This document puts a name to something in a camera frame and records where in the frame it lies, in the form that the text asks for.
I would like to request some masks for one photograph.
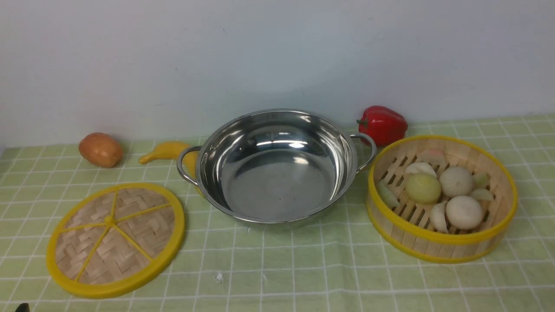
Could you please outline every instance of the metal pot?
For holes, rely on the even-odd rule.
[[[351,138],[362,138],[372,148],[358,167]],[[199,151],[197,180],[182,164],[193,151]],[[262,110],[230,121],[204,145],[184,150],[177,169],[214,207],[234,218],[291,223],[336,202],[375,154],[376,144],[366,134],[346,135],[326,119],[300,110]]]

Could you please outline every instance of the pot rim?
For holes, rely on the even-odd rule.
[[[202,147],[199,150],[198,157],[196,159],[195,171],[197,173],[200,173],[200,162],[201,162],[201,159],[202,159],[203,155],[205,154],[208,147],[211,145],[211,142],[225,128],[227,128],[228,126],[232,125],[233,123],[235,123],[235,122],[237,122],[241,119],[244,119],[246,117],[251,117],[251,116],[254,116],[254,115],[266,114],[266,113],[276,113],[276,112],[299,113],[299,114],[303,114],[303,115],[309,115],[309,116],[312,116],[312,117],[316,117],[316,118],[321,119],[322,121],[330,124],[335,130],[337,130],[346,139],[347,143],[349,144],[349,148],[351,149],[353,166],[352,166],[351,170],[348,172],[348,176],[347,176],[345,185],[326,204],[316,206],[314,209],[311,209],[308,213],[300,215],[299,217],[296,217],[295,219],[268,220],[268,219],[254,218],[254,217],[249,217],[249,216],[245,216],[245,215],[242,215],[242,214],[238,214],[238,213],[230,210],[228,207],[221,205],[212,196],[210,196],[206,187],[204,186],[204,182],[201,179],[201,175],[197,174],[196,175],[196,181],[197,181],[198,188],[199,188],[200,192],[210,202],[210,204],[212,204],[214,207],[216,207],[219,211],[221,211],[221,212],[223,212],[223,213],[225,213],[229,216],[232,216],[236,219],[246,221],[246,222],[251,222],[251,223],[259,223],[259,224],[292,223],[292,222],[297,222],[297,221],[309,218],[309,217],[325,210],[326,208],[332,206],[336,201],[338,201],[345,194],[345,192],[347,192],[348,188],[351,186],[353,180],[355,179],[355,175],[357,173],[357,167],[358,167],[357,151],[356,151],[355,144],[353,143],[352,139],[341,128],[337,127],[334,123],[332,123],[328,119],[323,118],[322,116],[320,116],[318,114],[314,114],[312,112],[308,112],[306,110],[300,110],[300,109],[288,109],[288,108],[264,109],[264,110],[259,110],[259,111],[256,111],[256,112],[251,112],[251,113],[248,113],[248,114],[244,114],[242,116],[239,116],[239,117],[225,123],[220,128],[218,128],[214,133],[212,133],[212,135],[203,143]]]

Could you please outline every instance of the pot handle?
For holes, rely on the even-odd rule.
[[[190,152],[196,152],[200,150],[201,147],[202,146],[193,146],[193,147],[184,149],[183,152],[181,152],[181,154],[179,154],[179,156],[177,157],[177,171],[179,172],[179,175],[181,175],[181,177],[185,179],[185,181],[189,182],[190,184],[196,187],[199,186],[199,184],[196,182],[194,178],[192,178],[189,174],[187,174],[187,172],[185,172],[185,170],[183,169],[183,158],[185,158],[185,155],[189,154]]]
[[[349,135],[349,137],[364,139],[364,140],[368,141],[368,143],[370,143],[370,145],[372,146],[372,153],[370,154],[369,159],[366,162],[364,162],[364,164],[361,164],[356,169],[356,172],[359,172],[359,171],[363,170],[364,167],[368,166],[368,164],[372,161],[372,159],[374,159],[374,156],[376,155],[376,151],[377,151],[376,143],[374,143],[374,140],[372,140],[372,138],[369,135],[364,134],[364,133],[353,133],[353,134]]]

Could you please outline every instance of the white crumb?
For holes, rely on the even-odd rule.
[[[222,273],[216,274],[216,284],[221,284],[224,282],[224,275]]]

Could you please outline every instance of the yellow rim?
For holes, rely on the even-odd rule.
[[[402,252],[404,252],[408,255],[411,255],[411,256],[417,257],[419,259],[422,259],[424,261],[435,262],[435,263],[443,263],[443,264],[454,264],[454,263],[469,262],[469,261],[472,261],[472,260],[479,259],[479,258],[485,256],[486,254],[490,253],[501,242],[501,240],[499,240],[493,246],[486,249],[483,253],[479,253],[479,254],[476,254],[476,255],[463,257],[463,258],[441,258],[441,257],[438,257],[438,256],[430,256],[430,255],[426,255],[426,254],[422,254],[422,253],[419,253],[417,251],[414,251],[414,250],[408,248],[407,246],[404,246],[403,244],[399,243],[398,241],[393,239],[393,237],[388,235],[384,231],[384,229],[382,229],[381,226],[374,219],[374,216],[372,215],[370,204],[368,203],[368,201],[366,202],[366,209],[368,210],[368,215],[370,216],[370,221],[372,221],[372,224],[374,225],[374,228],[376,228],[378,233],[380,233],[380,235],[382,235],[382,237],[385,238],[385,240],[387,240],[391,245],[393,245],[395,248],[399,249],[400,251],[402,251]]]
[[[392,149],[392,148],[394,148],[394,147],[396,147],[400,144],[403,144],[404,142],[409,142],[409,141],[412,141],[412,140],[420,140],[420,139],[441,139],[441,140],[447,140],[447,141],[452,141],[452,142],[464,144],[464,145],[467,145],[467,146],[479,151],[480,153],[484,154],[485,156],[487,156],[491,160],[493,160],[501,168],[501,170],[505,173],[505,175],[507,176],[507,179],[509,180],[509,183],[511,185],[511,189],[512,189],[512,192],[513,192],[513,204],[511,206],[511,210],[509,211],[508,215],[501,222],[499,222],[499,224],[497,224],[494,227],[489,228],[487,230],[484,230],[484,231],[481,231],[481,232],[478,232],[478,233],[472,233],[472,234],[452,235],[452,234],[437,233],[437,232],[432,232],[430,230],[422,229],[422,228],[417,227],[416,225],[402,219],[401,217],[396,215],[393,211],[391,211],[391,209],[389,209],[386,206],[384,201],[381,200],[380,196],[378,196],[378,192],[376,190],[376,185],[374,183],[374,171],[376,169],[376,164],[385,155],[385,153],[387,153],[387,151],[389,151],[390,149]],[[478,146],[476,146],[472,143],[465,142],[463,140],[459,140],[459,139],[456,139],[456,138],[444,137],[442,135],[419,135],[419,136],[416,136],[416,137],[410,137],[410,138],[399,140],[399,141],[389,145],[385,149],[383,149],[378,154],[378,156],[376,157],[376,159],[372,163],[372,167],[370,168],[370,174],[368,176],[368,188],[370,190],[370,195],[371,195],[372,199],[376,203],[376,206],[381,211],[381,213],[387,219],[389,219],[389,221],[393,222],[395,225],[397,225],[401,229],[403,229],[403,230],[405,230],[405,231],[407,231],[411,234],[414,234],[415,236],[419,236],[419,237],[422,237],[422,238],[425,238],[425,239],[428,239],[430,241],[434,241],[434,242],[437,242],[437,243],[446,243],[446,244],[459,244],[459,245],[461,245],[461,244],[478,243],[479,241],[483,241],[487,238],[490,238],[490,237],[493,237],[493,236],[497,235],[498,233],[500,233],[504,228],[506,228],[509,225],[509,222],[511,221],[511,219],[514,216],[514,213],[516,212],[517,200],[518,200],[517,188],[514,184],[513,178],[511,177],[509,171],[501,164],[501,162],[499,160],[497,160],[489,152],[483,150],[482,148],[480,148],[480,147],[478,147]]]
[[[164,250],[162,250],[162,252],[160,252],[160,254],[158,254],[156,258],[151,259],[151,257],[148,256],[147,259],[151,259],[151,261],[150,261],[150,264],[146,266],[144,269],[142,269],[136,274],[133,274],[128,278],[118,280],[113,283],[102,284],[102,285],[90,285],[90,284],[82,284],[75,280],[67,278],[67,276],[65,276],[59,270],[58,265],[56,264],[56,256],[55,256],[58,235],[64,232],[64,229],[63,229],[64,225],[75,214],[75,212],[77,212],[77,210],[84,207],[93,199],[124,188],[144,188],[144,189],[153,190],[155,192],[158,192],[162,196],[166,197],[166,199],[169,201],[169,204],[163,205],[163,206],[167,207],[171,205],[173,207],[175,220],[174,220],[174,231],[171,234],[171,237],[166,247],[164,248]],[[112,208],[111,216],[114,215],[114,208],[115,208],[115,199],[114,199],[114,207]],[[154,208],[161,208],[161,206],[153,207],[152,209],[145,210],[141,213],[150,212]],[[107,224],[99,223],[95,225],[106,226]],[[115,225],[109,225],[109,226],[106,226],[106,230],[104,231],[104,233],[106,233],[108,229],[110,229],[110,227],[114,227],[116,228],[116,230],[119,229]],[[183,241],[184,233],[185,233],[185,215],[183,213],[183,207],[181,206],[179,199],[177,199],[177,197],[175,197],[174,194],[172,194],[170,191],[166,190],[163,187],[160,187],[155,184],[150,184],[150,183],[129,183],[129,184],[116,185],[114,187],[101,190],[98,193],[95,193],[85,198],[82,202],[77,204],[68,214],[64,216],[64,218],[58,223],[58,225],[54,229],[54,232],[50,237],[50,241],[48,242],[48,247],[46,251],[46,266],[48,271],[50,272],[50,275],[56,281],[56,283],[58,283],[58,285],[60,285],[65,291],[75,296],[92,298],[92,299],[113,298],[116,296],[124,295],[130,291],[133,291],[145,285],[146,283],[154,279],[156,276],[158,276],[158,274],[160,274],[171,263],[176,253],[179,251],[179,248]],[[126,235],[124,235],[124,237],[130,240],[130,243],[132,243],[133,245],[135,245],[135,247],[137,247],[136,243],[133,240],[131,240],[131,238],[127,237]],[[103,235],[97,241],[95,247],[98,246],[102,238],[103,238]],[[144,251],[142,250],[142,248],[139,247],[138,250],[144,254]],[[87,264],[88,264],[88,261],[85,262],[85,264],[82,267],[82,270],[85,268],[85,266],[87,266]]]

